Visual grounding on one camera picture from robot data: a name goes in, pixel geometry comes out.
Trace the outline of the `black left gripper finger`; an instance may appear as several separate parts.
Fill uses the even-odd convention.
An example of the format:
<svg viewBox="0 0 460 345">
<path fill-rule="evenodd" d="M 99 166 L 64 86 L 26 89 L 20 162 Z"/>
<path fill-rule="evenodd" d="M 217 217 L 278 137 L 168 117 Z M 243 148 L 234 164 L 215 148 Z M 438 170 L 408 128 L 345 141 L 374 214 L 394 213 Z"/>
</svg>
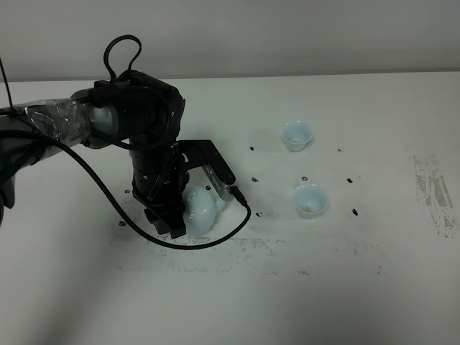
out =
<svg viewBox="0 0 460 345">
<path fill-rule="evenodd" d="M 144 210 L 147 220 L 155 227 L 158 234 L 168 234 L 169 226 L 160 218 L 158 218 L 151 210 Z"/>
<path fill-rule="evenodd" d="M 171 238 L 179 238 L 185 236 L 187 233 L 183 212 L 183 204 L 176 204 L 169 207 L 163 215 L 163 221 L 169 228 Z"/>
</svg>

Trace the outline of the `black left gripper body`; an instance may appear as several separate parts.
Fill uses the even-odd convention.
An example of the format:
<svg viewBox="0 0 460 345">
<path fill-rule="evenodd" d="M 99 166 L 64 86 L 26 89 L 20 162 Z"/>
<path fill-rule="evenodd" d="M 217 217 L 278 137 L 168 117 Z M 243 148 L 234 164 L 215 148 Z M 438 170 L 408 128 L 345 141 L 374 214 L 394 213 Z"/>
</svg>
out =
<svg viewBox="0 0 460 345">
<path fill-rule="evenodd" d="M 169 207 L 183 204 L 180 197 L 187 178 L 178 142 L 148 151 L 131 151 L 130 157 L 133 195 L 145 208 L 163 216 Z"/>
</svg>

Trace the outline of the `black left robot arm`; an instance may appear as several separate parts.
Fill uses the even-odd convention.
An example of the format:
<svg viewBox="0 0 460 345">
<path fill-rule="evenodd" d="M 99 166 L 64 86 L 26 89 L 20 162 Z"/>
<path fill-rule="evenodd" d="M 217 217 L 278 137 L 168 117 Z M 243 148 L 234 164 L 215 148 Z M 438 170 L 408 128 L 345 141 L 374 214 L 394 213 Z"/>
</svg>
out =
<svg viewBox="0 0 460 345">
<path fill-rule="evenodd" d="M 182 193 L 188 182 L 177 140 L 185 99 L 177 88 L 135 70 L 95 82 L 69 98 L 1 110 L 1 207 L 15 203 L 15 176 L 59 152 L 109 145 L 132 159 L 134 197 L 159 234 L 186 233 Z"/>
</svg>

